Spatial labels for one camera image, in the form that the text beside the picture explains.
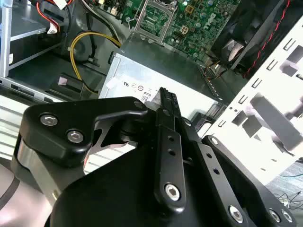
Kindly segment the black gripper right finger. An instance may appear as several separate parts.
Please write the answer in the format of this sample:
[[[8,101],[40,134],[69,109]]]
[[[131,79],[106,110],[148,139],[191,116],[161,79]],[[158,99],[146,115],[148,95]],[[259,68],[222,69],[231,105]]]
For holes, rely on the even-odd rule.
[[[196,183],[207,189],[204,211],[210,227],[295,227],[291,212],[217,138],[198,137],[181,117],[177,97],[171,94],[186,153],[193,160]]]

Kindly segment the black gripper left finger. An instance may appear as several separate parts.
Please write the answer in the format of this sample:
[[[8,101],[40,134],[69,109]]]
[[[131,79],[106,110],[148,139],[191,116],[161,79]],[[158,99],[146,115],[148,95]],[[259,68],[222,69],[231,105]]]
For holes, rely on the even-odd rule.
[[[153,193],[173,214],[186,205],[178,116],[171,93],[158,102],[118,97],[34,105],[23,114],[14,155],[52,206],[75,181],[143,147],[156,156]]]

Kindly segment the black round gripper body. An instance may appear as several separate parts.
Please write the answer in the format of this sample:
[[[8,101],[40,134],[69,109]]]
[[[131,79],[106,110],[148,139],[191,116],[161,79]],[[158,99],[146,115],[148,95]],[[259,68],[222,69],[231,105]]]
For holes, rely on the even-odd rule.
[[[227,227],[208,181],[184,163],[187,203],[173,214],[155,199],[155,153],[130,151],[69,185],[53,207],[53,227]]]

